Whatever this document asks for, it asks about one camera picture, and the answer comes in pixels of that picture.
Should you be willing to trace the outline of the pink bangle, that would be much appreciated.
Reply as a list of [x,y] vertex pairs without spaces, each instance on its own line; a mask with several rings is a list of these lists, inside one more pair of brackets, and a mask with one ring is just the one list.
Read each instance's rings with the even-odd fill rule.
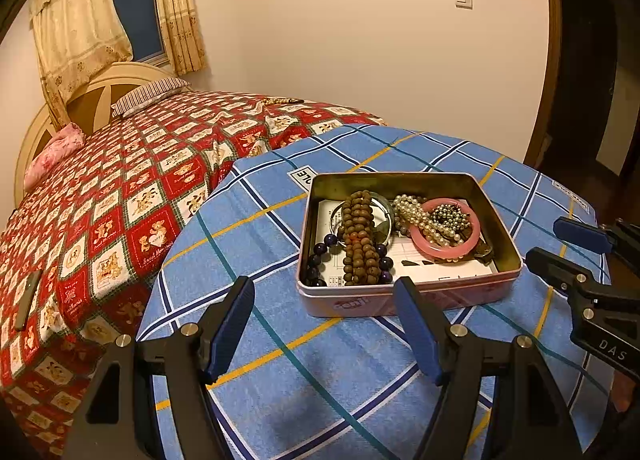
[[477,243],[480,241],[480,220],[475,212],[464,202],[452,198],[434,198],[422,203],[421,208],[424,211],[432,211],[439,205],[448,203],[460,209],[460,211],[468,217],[471,226],[471,235],[463,241],[459,241],[453,247],[441,246],[428,241],[422,229],[416,225],[409,226],[409,234],[413,244],[423,255],[429,260],[457,261],[470,254]]

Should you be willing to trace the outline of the long brown bead mala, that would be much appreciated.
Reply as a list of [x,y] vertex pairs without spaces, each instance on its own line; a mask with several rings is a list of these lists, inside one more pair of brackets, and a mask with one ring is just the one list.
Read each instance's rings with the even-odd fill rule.
[[351,193],[341,207],[341,235],[346,255],[343,280],[346,286],[377,285],[381,280],[381,256],[376,250],[372,195],[370,191]]

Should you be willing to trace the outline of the pink metal tin box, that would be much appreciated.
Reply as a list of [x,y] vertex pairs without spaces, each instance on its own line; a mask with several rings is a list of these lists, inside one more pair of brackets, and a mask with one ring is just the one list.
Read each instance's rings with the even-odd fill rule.
[[[366,189],[373,216],[393,261],[386,285],[346,285],[343,248],[330,251],[318,265],[320,283],[310,282],[314,245],[340,224],[347,196]],[[471,237],[460,259],[419,243],[418,233],[392,232],[390,204],[399,194],[422,195],[427,208],[457,203],[471,219]],[[442,310],[499,301],[521,274],[523,261],[494,204],[468,173],[375,172],[326,173],[311,182],[303,217],[296,288],[308,314],[317,317],[369,317],[396,314],[409,295],[422,297]]]

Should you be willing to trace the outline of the dark remote on bed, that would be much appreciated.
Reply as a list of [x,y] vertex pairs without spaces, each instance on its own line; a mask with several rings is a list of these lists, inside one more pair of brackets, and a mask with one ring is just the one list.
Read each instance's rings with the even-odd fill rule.
[[28,314],[32,307],[32,300],[34,299],[41,276],[42,270],[37,269],[27,277],[26,287],[20,298],[20,303],[18,303],[18,310],[14,321],[14,329],[16,331],[23,331],[25,329]]

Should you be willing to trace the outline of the white printed paper card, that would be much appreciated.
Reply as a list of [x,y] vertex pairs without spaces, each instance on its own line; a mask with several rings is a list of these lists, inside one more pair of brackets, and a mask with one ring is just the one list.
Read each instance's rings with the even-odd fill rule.
[[[322,238],[329,233],[337,232],[337,225],[341,220],[341,201],[321,200],[318,206],[316,220],[315,243],[320,243]],[[405,236],[393,235],[387,244],[387,253],[394,261],[392,274],[394,278],[409,276],[414,283],[428,283],[429,281],[458,279],[466,277],[495,274],[498,269],[494,262],[488,265],[480,261],[469,259],[457,262],[433,262],[416,249],[412,240]],[[343,259],[346,251],[330,251],[322,258],[319,266],[320,277],[329,287],[343,287],[344,265]]]

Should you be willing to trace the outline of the red patterned bedspread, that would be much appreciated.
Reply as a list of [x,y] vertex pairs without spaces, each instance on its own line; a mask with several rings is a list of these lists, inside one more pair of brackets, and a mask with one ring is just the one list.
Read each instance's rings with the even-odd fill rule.
[[[61,457],[105,347],[140,327],[183,226],[238,159],[375,116],[186,91],[113,119],[21,202],[1,235],[1,397],[41,459]],[[29,274],[42,276],[14,329]]]

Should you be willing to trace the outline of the blue plaid folded blanket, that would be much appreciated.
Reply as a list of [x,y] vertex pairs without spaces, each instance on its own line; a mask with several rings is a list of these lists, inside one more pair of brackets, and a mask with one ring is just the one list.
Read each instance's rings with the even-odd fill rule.
[[239,276],[256,297],[229,372],[210,390],[239,459],[409,459],[438,399],[394,317],[320,319],[296,290],[312,178],[329,172],[465,172],[496,207],[519,251],[543,247],[608,281],[597,254],[562,245],[562,215],[592,206],[547,176],[474,143],[375,125],[343,125],[244,158],[172,245],[139,338],[198,321]]

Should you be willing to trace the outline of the pink cloth bundle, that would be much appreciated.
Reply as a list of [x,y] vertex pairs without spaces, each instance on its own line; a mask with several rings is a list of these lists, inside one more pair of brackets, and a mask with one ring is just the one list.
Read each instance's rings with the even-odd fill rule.
[[64,159],[85,145],[86,135],[79,125],[70,122],[52,136],[49,143],[28,165],[24,175],[24,190],[29,193]]

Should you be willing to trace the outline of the cream wooden headboard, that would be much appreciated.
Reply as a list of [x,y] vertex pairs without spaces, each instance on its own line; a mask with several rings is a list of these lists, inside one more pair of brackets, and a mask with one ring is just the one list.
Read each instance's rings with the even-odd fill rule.
[[[135,87],[147,82],[173,77],[164,67],[146,63],[116,62],[101,70],[94,78],[80,87],[67,103],[65,122],[75,122],[87,135],[105,127],[111,121],[111,106]],[[18,153],[13,198],[18,207],[24,198],[24,173],[47,142],[55,135],[56,128],[48,105],[43,105],[30,124]]]

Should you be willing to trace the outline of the gold beaded item on bed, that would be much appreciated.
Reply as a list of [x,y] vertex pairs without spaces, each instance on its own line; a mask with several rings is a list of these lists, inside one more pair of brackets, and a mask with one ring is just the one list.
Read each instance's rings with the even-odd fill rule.
[[305,102],[303,98],[265,98],[262,100],[262,105],[295,105],[303,104]]

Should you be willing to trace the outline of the checkered pillow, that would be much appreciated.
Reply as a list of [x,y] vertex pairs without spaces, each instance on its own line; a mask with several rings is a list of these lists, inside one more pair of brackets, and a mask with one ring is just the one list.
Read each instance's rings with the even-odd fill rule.
[[180,92],[191,90],[191,84],[181,78],[150,81],[126,93],[112,105],[112,118],[126,118]]

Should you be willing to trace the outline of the left beige curtain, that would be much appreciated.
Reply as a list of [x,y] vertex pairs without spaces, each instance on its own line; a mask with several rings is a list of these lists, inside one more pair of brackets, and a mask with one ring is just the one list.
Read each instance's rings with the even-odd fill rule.
[[66,105],[103,69],[130,61],[132,46],[113,0],[30,0],[43,97],[56,128]]

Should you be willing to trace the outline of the beige curtain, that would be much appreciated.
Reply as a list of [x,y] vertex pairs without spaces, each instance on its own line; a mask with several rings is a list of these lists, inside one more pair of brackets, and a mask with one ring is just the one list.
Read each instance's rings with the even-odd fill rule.
[[66,105],[103,69],[130,61],[132,46],[113,0],[30,0],[43,97],[56,128]]
[[155,0],[160,38],[174,72],[184,76],[206,64],[194,0]]

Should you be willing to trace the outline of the right beige curtain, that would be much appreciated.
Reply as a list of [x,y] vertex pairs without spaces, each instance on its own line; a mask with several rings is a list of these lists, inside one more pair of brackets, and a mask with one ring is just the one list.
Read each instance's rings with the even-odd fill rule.
[[194,0],[155,0],[160,38],[174,72],[184,76],[206,64]]

